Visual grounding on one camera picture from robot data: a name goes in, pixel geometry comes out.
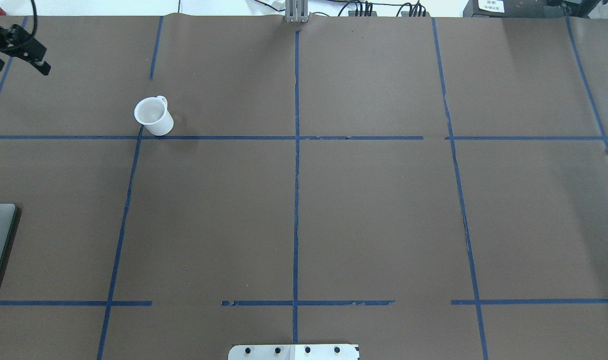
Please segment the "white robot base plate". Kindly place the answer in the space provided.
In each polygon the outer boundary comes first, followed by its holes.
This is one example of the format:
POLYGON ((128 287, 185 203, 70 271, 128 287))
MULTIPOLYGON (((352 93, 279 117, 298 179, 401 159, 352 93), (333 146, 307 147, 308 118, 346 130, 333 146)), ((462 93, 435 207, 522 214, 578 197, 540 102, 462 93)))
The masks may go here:
POLYGON ((229 360, 359 360, 354 344, 242 344, 233 346, 229 360))

